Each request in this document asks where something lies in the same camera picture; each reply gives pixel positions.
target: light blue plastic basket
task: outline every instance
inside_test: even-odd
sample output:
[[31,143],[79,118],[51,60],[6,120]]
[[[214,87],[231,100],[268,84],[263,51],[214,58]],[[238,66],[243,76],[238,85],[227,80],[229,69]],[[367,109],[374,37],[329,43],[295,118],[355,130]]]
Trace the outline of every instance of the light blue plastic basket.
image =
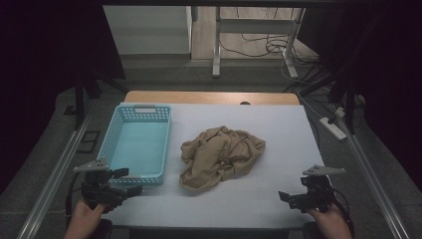
[[116,107],[98,158],[107,158],[110,169],[129,168],[129,176],[109,182],[129,186],[161,184],[170,125],[170,106]]

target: white wall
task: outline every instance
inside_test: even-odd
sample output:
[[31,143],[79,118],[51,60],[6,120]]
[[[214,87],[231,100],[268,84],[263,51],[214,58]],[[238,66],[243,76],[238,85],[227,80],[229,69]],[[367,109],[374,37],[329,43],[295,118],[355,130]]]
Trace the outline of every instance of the white wall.
[[104,6],[118,53],[189,54],[190,7]]

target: human hand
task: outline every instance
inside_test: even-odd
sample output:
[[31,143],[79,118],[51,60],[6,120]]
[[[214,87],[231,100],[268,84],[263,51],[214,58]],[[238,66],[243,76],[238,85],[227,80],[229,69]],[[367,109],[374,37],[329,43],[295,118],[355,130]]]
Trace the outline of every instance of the human hand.
[[91,210],[86,201],[81,199],[74,210],[65,239],[89,238],[99,225],[106,208],[106,205],[98,204],[94,210]]
[[326,239],[351,239],[351,233],[337,206],[332,204],[325,213],[316,209],[308,210],[316,220],[319,231]]

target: beige cloth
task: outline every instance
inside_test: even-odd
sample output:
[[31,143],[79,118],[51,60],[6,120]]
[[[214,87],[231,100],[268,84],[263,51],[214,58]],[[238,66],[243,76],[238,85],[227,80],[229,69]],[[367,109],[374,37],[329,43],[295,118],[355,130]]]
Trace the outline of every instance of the beige cloth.
[[183,188],[196,191],[216,185],[233,174],[248,174],[264,153],[266,143],[246,131],[225,126],[207,129],[181,146],[186,166],[180,174]]

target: white tabletop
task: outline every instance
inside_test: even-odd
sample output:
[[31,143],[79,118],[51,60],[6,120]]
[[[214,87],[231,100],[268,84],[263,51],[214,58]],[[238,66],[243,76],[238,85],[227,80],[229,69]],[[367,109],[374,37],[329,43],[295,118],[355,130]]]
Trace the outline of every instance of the white tabletop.
[[[138,197],[104,215],[116,226],[177,228],[298,229],[312,218],[279,198],[278,191],[306,193],[302,172],[323,165],[302,106],[170,104],[171,134],[164,183],[144,187]],[[248,175],[202,192],[179,185],[184,168],[181,144],[201,131],[225,125],[266,141],[264,154]]]

